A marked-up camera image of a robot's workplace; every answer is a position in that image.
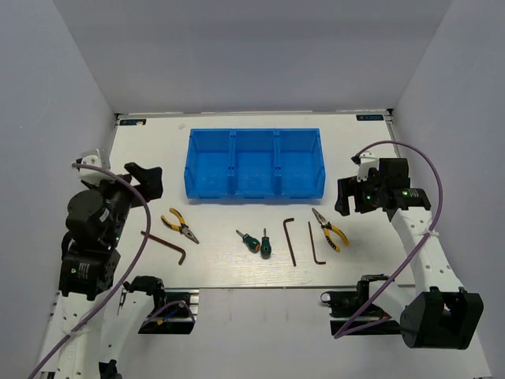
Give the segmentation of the yellow-handled pliers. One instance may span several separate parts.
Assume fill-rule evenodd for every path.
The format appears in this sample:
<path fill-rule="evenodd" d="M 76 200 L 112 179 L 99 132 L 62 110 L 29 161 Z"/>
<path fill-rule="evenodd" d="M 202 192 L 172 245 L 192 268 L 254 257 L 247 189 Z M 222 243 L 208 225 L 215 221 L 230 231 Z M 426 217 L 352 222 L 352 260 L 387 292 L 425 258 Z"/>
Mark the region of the yellow-handled pliers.
<path fill-rule="evenodd" d="M 169 208 L 169 212 L 178 218 L 178 224 L 169 222 L 168 219 L 164 215 L 161 215 L 160 218 L 161 218 L 163 224 L 166 227 L 168 227 L 169 229 L 171 229 L 172 231 L 176 231 L 179 234 L 184 235 L 186 238 L 188 238 L 192 242 L 199 244 L 200 241 L 196 238 L 194 233 L 192 233 L 189 226 L 185 222 L 185 219 L 183 218 L 182 214 L 178 210 L 176 210 L 175 208 Z"/>
<path fill-rule="evenodd" d="M 338 235 L 343 241 L 345 246 L 350 244 L 349 239 L 345 236 L 345 234 L 334 226 L 330 221 L 328 221 L 320 212 L 318 212 L 315 208 L 312 208 L 312 213 L 316 217 L 316 220 L 319 222 L 321 229 L 323 230 L 324 237 L 328 245 L 336 252 L 340 252 L 340 247 L 334 242 L 331 237 L 331 233 Z"/>

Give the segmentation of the brown hex key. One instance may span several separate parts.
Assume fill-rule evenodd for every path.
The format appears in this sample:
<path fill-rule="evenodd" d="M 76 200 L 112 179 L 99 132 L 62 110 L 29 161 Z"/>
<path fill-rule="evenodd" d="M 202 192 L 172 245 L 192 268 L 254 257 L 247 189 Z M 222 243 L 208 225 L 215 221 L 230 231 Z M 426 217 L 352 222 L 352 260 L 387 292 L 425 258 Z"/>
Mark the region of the brown hex key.
<path fill-rule="evenodd" d="M 287 227 L 288 223 L 291 223 L 291 222 L 294 222 L 294 221 L 295 221 L 295 218 L 293 218 L 293 217 L 287 218 L 287 219 L 283 220 L 282 225 L 283 225 L 283 230 L 285 232 L 286 242 L 287 242 L 288 249 L 289 249 L 289 252 L 290 252 L 290 258 L 291 258 L 292 264 L 293 264 L 294 267 L 297 267 L 297 262 L 296 262 L 296 258 L 295 258 L 295 255 L 294 255 L 294 249 L 293 249 L 293 245 L 291 243 L 291 239 L 290 239 L 290 235 L 289 235 L 289 230 L 288 230 L 288 227 Z"/>
<path fill-rule="evenodd" d="M 315 243 L 314 243 L 314 238 L 313 238 L 313 233 L 312 233 L 312 225 L 311 225 L 311 222 L 308 221 L 307 222 L 308 224 L 308 229 L 309 229 L 309 238 L 310 238 L 310 244 L 311 244 L 311 249 L 312 249 L 312 259 L 314 261 L 314 263 L 316 265 L 326 265 L 327 262 L 326 261 L 319 261 L 317 259 L 317 255 L 316 255 L 316 247 L 315 247 Z"/>
<path fill-rule="evenodd" d="M 184 261 L 186 259 L 186 252 L 180 246 L 176 246 L 175 244 L 170 243 L 170 242 L 166 241 L 165 239 L 162 239 L 162 238 L 157 237 L 155 235 L 149 234 L 146 231 L 141 231 L 140 234 L 143 235 L 143 236 L 147 236 L 148 239 L 150 239 L 150 240 L 152 240 L 152 241 L 154 241 L 154 242 L 156 242 L 156 243 L 158 243 L 160 245 L 163 245 L 163 246 L 165 246 L 165 247 L 167 247 L 169 249 L 172 249 L 174 251 L 179 252 L 181 254 L 181 257 L 178 260 L 178 265 L 179 266 L 183 265 L 183 263 L 184 263 Z"/>

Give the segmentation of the green phillips stubby screwdriver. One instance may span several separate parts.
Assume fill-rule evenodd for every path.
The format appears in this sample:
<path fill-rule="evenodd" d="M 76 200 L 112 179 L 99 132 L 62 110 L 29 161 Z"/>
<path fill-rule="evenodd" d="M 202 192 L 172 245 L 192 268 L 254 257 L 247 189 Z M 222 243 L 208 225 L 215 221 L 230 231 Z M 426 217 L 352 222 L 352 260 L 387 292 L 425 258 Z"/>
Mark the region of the green phillips stubby screwdriver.
<path fill-rule="evenodd" d="M 241 233 L 239 230 L 236 230 L 236 233 L 241 237 L 242 242 L 247 246 L 249 251 L 257 253 L 260 250 L 260 242 L 258 239 L 247 233 Z"/>

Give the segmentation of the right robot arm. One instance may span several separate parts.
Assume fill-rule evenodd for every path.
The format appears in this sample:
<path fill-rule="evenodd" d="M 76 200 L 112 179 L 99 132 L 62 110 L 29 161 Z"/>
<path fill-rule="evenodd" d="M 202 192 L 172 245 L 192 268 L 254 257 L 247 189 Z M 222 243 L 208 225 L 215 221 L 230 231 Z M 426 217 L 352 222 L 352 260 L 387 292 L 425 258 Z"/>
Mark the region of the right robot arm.
<path fill-rule="evenodd" d="M 410 185 L 405 158 L 377 158 L 364 152 L 353 158 L 357 174 L 338 181 L 335 209 L 350 213 L 349 198 L 361 214 L 381 209 L 400 237 L 415 292 L 400 288 L 391 276 L 366 275 L 353 297 L 341 302 L 346 319 L 381 310 L 395 321 L 409 348 L 465 350 L 484 310 L 478 293 L 468 292 L 449 265 L 426 192 Z"/>

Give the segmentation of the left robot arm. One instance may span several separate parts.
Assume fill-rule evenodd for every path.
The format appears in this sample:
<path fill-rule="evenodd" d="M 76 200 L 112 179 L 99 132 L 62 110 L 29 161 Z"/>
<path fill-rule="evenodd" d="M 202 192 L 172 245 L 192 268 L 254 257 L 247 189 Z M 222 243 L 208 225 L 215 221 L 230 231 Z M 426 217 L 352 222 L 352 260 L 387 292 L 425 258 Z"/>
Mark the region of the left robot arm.
<path fill-rule="evenodd" d="M 62 295 L 64 336 L 57 378 L 115 377 L 114 365 L 99 360 L 106 304 L 124 283 L 114 278 L 121 255 L 117 250 L 132 208 L 148 208 L 163 195 L 161 167 L 127 163 L 125 174 L 113 174 L 92 157 L 77 160 L 85 190 L 67 205 L 58 289 Z"/>

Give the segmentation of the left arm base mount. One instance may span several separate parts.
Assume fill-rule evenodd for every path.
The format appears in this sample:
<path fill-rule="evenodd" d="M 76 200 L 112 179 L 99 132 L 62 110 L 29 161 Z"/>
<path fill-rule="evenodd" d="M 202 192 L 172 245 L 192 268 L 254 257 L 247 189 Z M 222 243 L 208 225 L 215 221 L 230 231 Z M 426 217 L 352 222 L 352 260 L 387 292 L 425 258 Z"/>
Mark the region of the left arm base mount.
<path fill-rule="evenodd" d="M 165 299 L 152 309 L 141 325 L 141 335 L 188 336 L 199 306 L 197 289 L 166 290 Z"/>

